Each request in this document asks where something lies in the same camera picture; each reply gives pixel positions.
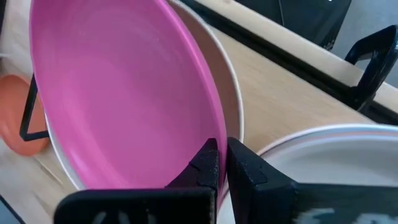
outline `black metal frame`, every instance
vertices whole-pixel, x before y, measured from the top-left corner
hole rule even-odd
[[[24,141],[32,141],[36,139],[48,138],[48,131],[40,131],[36,133],[28,133],[30,119],[32,117],[33,108],[35,106],[37,96],[37,85],[35,75],[32,75],[30,81],[29,92],[27,94],[24,114],[22,115],[21,128],[19,129],[19,135]]]
[[[361,80],[352,87],[351,107],[364,108],[376,94],[398,58],[398,26],[389,26],[354,44],[345,60],[353,65],[371,59]]]

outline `pink bowl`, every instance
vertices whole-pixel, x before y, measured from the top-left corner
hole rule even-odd
[[[226,130],[209,68],[161,0],[34,0],[30,45],[44,109],[89,189],[164,187]]]

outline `light wood countertop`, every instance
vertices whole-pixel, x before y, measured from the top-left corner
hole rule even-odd
[[[195,1],[348,86],[355,86],[362,77],[360,68],[234,0]],[[398,113],[397,98],[398,89],[383,83],[374,100]]]
[[[2,61],[7,73],[32,73],[29,5],[30,0],[12,0],[7,4],[0,41],[2,53],[9,54],[9,58]],[[268,33],[273,31],[273,28],[267,29]],[[238,76],[244,103],[245,144],[253,151],[302,129],[335,123],[371,123],[274,62],[220,31],[214,32]],[[25,222],[50,223],[56,205],[73,191],[75,188],[51,146],[37,156],[21,157],[0,141],[0,194]]]

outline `white plate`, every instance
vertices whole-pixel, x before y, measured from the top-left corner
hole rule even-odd
[[[337,125],[287,136],[261,152],[269,164],[298,182],[398,186],[398,128]],[[218,223],[234,223],[227,193]]]

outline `orange object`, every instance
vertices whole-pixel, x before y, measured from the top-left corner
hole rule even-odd
[[[22,115],[24,113],[29,82],[17,75],[0,78],[0,135],[14,152],[22,156],[33,156],[46,147],[48,138],[24,141],[19,136]],[[28,132],[46,130],[44,109],[40,98],[36,98]]]

